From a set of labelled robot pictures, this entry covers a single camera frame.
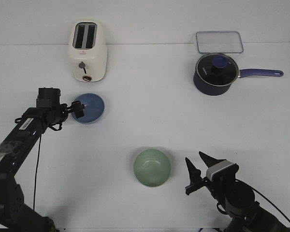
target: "toaster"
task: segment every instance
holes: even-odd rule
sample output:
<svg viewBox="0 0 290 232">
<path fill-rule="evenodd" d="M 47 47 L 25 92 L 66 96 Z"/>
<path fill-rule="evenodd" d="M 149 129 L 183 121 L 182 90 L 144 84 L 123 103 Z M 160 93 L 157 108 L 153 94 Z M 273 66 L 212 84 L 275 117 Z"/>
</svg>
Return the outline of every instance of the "toaster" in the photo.
<svg viewBox="0 0 290 232">
<path fill-rule="evenodd" d="M 72 28 L 69 59 L 78 81 L 95 82 L 105 75 L 107 47 L 103 26 L 96 20 L 80 20 Z"/>
</svg>

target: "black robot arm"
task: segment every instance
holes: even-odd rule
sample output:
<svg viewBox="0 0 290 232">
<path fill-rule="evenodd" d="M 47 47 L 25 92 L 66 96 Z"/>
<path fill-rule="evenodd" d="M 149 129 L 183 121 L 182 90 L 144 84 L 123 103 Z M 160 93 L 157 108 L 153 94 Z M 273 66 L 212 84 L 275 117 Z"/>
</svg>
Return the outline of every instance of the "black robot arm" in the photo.
<svg viewBox="0 0 290 232">
<path fill-rule="evenodd" d="M 190 176 L 186 194 L 207 187 L 218 202 L 219 212 L 232 218 L 225 232 L 290 232 L 274 215 L 259 206 L 251 186 L 235 179 L 239 170 L 237 164 L 203 152 L 199 154 L 208 167 L 206 177 L 201 178 L 201 171 L 186 158 Z"/>
<path fill-rule="evenodd" d="M 39 88 L 36 107 L 29 108 L 0 144 L 0 224 L 18 232 L 55 232 L 53 221 L 42 217 L 24 204 L 24 194 L 15 181 L 15 174 L 47 128 L 58 131 L 68 113 L 84 115 L 79 101 L 71 107 L 59 103 L 60 90 Z"/>
</svg>

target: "black cable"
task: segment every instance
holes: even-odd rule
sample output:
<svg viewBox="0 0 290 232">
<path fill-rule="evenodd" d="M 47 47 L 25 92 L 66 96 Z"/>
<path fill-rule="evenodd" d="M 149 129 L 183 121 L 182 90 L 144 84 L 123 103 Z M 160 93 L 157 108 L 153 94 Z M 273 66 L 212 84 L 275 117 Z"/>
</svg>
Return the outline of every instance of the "black cable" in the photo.
<svg viewBox="0 0 290 232">
<path fill-rule="evenodd" d="M 246 184 L 244 181 L 241 181 L 239 179 L 235 179 L 236 181 L 242 182 L 244 184 Z M 284 216 L 284 218 L 290 223 L 290 219 L 276 206 L 274 205 L 273 202 L 271 202 L 267 197 L 265 197 L 262 193 L 260 193 L 258 190 L 256 190 L 255 188 L 253 188 L 252 186 L 248 185 L 250 188 L 252 188 L 256 193 L 258 193 L 260 196 L 262 196 L 265 200 L 267 200 L 278 212 L 281 213 L 282 216 Z"/>
<path fill-rule="evenodd" d="M 35 193 L 36 193 L 36 190 L 37 190 L 37 175 L 38 175 L 38 166 L 39 166 L 40 151 L 41 151 L 41 139 L 42 139 L 42 135 L 40 136 L 39 150 L 38 150 L 38 157 L 37 157 L 37 165 L 36 165 L 36 168 L 35 168 L 34 191 L 33 191 L 33 210 L 35 210 Z"/>
<path fill-rule="evenodd" d="M 215 230 L 215 231 L 217 231 L 217 232 L 222 232 L 219 228 L 211 228 L 211 229 L 213 229 L 213 230 Z"/>
<path fill-rule="evenodd" d="M 219 208 L 221 204 L 217 203 L 216 207 L 217 207 L 217 210 L 221 213 L 221 214 L 224 214 L 224 215 L 228 215 L 228 213 L 222 209 Z"/>
</svg>

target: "saucepan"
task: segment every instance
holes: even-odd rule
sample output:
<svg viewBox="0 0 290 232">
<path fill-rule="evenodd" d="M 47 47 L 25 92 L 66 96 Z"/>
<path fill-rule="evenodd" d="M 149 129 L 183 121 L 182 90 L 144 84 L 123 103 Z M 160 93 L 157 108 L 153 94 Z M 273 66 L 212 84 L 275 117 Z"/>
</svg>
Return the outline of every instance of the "saucepan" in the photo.
<svg viewBox="0 0 290 232">
<path fill-rule="evenodd" d="M 193 81 L 199 91 L 207 95 L 225 93 L 237 79 L 246 76 L 283 76 L 281 70 L 242 69 L 229 56 L 221 53 L 209 53 L 196 63 Z"/>
</svg>

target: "white wall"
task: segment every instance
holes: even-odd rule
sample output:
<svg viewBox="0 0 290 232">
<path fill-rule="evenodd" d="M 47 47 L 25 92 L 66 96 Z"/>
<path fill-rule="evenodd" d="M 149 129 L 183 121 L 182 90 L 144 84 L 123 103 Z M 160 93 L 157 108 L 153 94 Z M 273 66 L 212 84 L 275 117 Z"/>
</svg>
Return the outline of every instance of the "white wall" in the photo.
<svg viewBox="0 0 290 232">
<path fill-rule="evenodd" d="M 100 20 L 108 44 L 193 43 L 201 30 L 290 42 L 290 0 L 0 0 L 0 44 L 67 44 L 81 18 Z"/>
</svg>

